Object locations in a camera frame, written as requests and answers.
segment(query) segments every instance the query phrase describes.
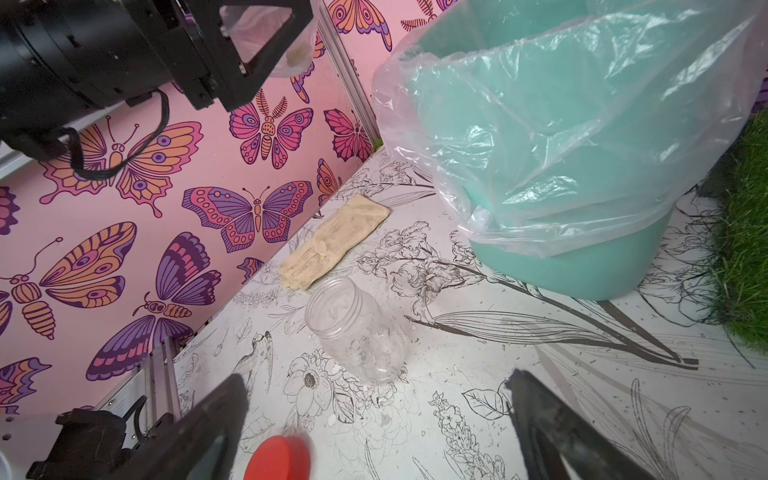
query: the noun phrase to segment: pink wall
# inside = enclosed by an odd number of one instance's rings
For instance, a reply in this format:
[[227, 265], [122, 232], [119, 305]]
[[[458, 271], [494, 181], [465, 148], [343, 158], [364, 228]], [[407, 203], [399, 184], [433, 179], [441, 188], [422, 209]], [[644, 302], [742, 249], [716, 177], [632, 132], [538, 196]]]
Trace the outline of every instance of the pink wall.
[[[168, 128], [115, 181], [79, 181], [66, 161], [0, 180], [0, 412], [95, 405], [155, 339], [221, 309], [359, 168], [367, 152], [350, 148], [352, 107], [323, 52], [231, 116], [167, 85]], [[90, 164], [128, 155], [159, 115], [155, 97], [88, 128]], [[225, 243], [215, 227], [235, 217]]]
[[426, 25], [458, 0], [325, 0], [346, 53], [371, 97], [373, 72], [413, 28]]

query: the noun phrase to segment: empty jar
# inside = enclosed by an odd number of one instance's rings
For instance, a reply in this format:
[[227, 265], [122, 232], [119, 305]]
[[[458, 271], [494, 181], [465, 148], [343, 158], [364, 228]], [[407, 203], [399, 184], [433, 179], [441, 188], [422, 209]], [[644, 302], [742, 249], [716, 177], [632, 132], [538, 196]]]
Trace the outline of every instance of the empty jar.
[[326, 352], [357, 379], [385, 382], [405, 364], [409, 341], [401, 323], [346, 276], [317, 286], [304, 319]]

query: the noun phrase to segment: beige cloth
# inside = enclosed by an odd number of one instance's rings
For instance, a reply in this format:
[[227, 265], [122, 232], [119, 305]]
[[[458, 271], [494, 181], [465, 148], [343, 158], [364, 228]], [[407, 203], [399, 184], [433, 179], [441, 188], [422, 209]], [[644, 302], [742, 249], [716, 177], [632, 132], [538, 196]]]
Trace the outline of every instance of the beige cloth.
[[362, 242], [389, 216], [383, 207], [355, 195], [317, 229], [312, 238], [278, 269], [280, 282], [290, 289], [306, 290], [328, 273], [352, 247]]

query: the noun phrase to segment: red lid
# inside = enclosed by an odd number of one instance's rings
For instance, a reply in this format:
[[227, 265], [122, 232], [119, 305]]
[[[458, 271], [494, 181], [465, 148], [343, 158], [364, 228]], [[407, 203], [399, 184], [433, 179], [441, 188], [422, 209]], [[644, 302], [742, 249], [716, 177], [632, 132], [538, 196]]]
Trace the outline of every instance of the red lid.
[[308, 480], [310, 451], [297, 437], [271, 437], [248, 462], [243, 480]]

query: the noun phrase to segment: clear plastic bag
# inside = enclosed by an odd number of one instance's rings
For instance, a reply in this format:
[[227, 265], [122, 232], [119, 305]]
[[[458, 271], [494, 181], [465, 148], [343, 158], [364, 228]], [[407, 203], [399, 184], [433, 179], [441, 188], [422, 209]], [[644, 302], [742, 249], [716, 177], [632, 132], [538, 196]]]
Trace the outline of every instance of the clear plastic bag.
[[670, 212], [744, 126], [767, 39], [765, 0], [462, 0], [373, 109], [471, 240], [550, 257]]
[[[295, 77], [310, 66], [315, 53], [319, 0], [310, 0], [310, 3], [314, 18], [277, 62], [271, 77]], [[290, 8], [225, 5], [219, 14], [240, 58], [248, 61], [283, 26], [290, 16]]]

